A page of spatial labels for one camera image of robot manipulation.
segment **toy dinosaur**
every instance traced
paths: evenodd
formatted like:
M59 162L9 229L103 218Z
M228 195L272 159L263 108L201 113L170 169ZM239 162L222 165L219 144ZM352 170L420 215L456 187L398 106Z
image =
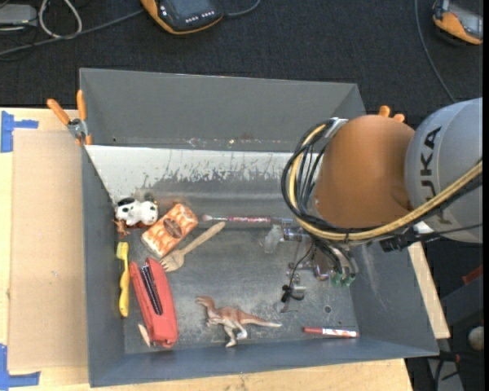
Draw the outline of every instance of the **toy dinosaur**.
M266 327L282 326L280 323L267 322L253 314L245 313L242 310L230 306L216 309L214 300L211 297L199 296L196 298L196 303L206 307L206 314L208 316L206 322L207 326L210 326L211 324L221 324L223 326L225 332L230 337L230 340L226 344L227 348L237 345L238 340L246 339L248 337L248 333L243 327L245 324L257 324L258 326ZM236 329L240 330L239 333L237 333L237 336L234 333L234 330Z

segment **brush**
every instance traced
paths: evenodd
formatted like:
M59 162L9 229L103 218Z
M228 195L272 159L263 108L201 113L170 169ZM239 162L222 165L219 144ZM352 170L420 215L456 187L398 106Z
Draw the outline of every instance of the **brush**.
M130 274L129 274L129 244L127 242L119 242L116 249L116 257L123 261L123 272L120 277L120 300L119 307L122 317L129 316L129 284L130 284Z

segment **red marker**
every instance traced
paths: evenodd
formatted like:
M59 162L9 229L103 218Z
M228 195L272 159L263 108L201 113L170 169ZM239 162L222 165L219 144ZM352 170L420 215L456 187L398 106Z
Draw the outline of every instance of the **red marker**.
M302 328L305 333L331 337L357 337L359 334L355 330L332 329L330 327L308 327Z

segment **cardboard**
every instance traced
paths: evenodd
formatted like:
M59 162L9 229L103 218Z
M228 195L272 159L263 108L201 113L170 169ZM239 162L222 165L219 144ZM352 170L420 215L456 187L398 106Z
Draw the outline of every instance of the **cardboard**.
M86 364L81 180L67 130L15 130L11 370Z

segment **handheld device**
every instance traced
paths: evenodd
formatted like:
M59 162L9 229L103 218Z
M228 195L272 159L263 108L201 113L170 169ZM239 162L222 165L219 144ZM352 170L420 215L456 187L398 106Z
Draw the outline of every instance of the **handheld device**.
M473 45L483 43L483 18L450 0L433 5L433 22L440 30Z
M223 17L212 0L139 1L165 31L177 35L207 29Z

